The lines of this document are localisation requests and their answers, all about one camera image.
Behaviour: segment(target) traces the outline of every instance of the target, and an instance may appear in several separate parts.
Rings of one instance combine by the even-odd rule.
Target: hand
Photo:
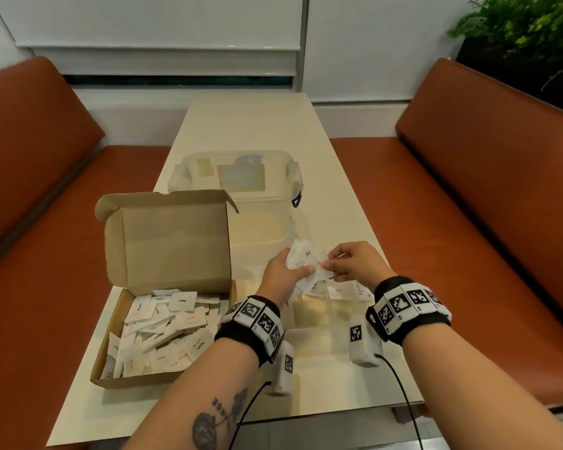
[[[280,311],[292,296],[296,283],[315,273],[313,265],[305,265],[294,270],[286,267],[286,257],[289,252],[290,248],[286,248],[269,261],[261,286],[256,291],[256,295],[268,298],[278,306]]]
[[[356,279],[371,292],[384,279],[396,276],[377,249],[368,242],[340,243],[321,266],[334,272],[338,283]]]

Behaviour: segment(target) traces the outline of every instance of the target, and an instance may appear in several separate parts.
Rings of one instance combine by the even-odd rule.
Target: table
[[[304,193],[300,207],[292,211],[296,236],[310,239],[316,249],[329,251],[340,242],[365,240],[382,252],[303,93],[207,93],[196,97],[154,190],[167,192],[173,167],[186,155],[239,150],[284,150],[298,161]],[[266,261],[291,241],[257,248],[231,246],[232,277],[240,296],[256,291]],[[90,370],[119,293],[120,288],[113,287],[47,445],[130,436],[168,388],[109,391],[90,383]],[[338,332],[342,323],[338,325],[293,336],[294,340],[304,337],[295,357],[294,394],[282,398],[260,395],[247,422],[405,403],[387,367],[361,368],[350,362],[344,350],[347,328],[345,333]],[[409,400],[421,401],[402,349],[390,343],[384,345],[384,351]],[[255,385],[265,375],[260,371]]]

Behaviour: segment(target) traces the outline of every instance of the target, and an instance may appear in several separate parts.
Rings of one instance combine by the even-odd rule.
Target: plastic container lid
[[[225,189],[236,204],[293,200],[302,192],[298,163],[283,151],[200,152],[175,166],[169,191]]]

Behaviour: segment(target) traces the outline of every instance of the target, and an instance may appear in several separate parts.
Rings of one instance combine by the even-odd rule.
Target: person's right hand
[[[382,256],[368,242],[340,243],[321,266],[334,272],[334,280],[343,283],[356,279],[371,292],[384,279],[396,276]]]

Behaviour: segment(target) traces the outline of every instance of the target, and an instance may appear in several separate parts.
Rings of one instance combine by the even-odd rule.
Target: white device
[[[273,379],[270,396],[288,396],[292,394],[292,373],[294,371],[294,348],[287,341],[282,341],[273,362]]]
[[[351,362],[365,368],[380,366],[383,361],[375,354],[383,355],[382,340],[365,316],[353,316],[348,326],[350,337],[348,355]]]

